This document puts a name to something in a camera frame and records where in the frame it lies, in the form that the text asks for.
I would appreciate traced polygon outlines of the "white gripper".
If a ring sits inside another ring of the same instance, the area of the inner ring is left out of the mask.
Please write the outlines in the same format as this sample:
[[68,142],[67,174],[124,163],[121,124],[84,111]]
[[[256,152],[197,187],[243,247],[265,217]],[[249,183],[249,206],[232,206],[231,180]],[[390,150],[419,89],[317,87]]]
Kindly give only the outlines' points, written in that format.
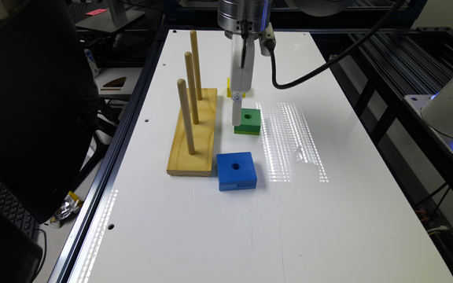
[[255,46],[254,38],[249,35],[243,39],[240,34],[232,35],[232,57],[230,63],[230,90],[232,125],[241,125],[241,107],[243,93],[248,93],[252,86]]

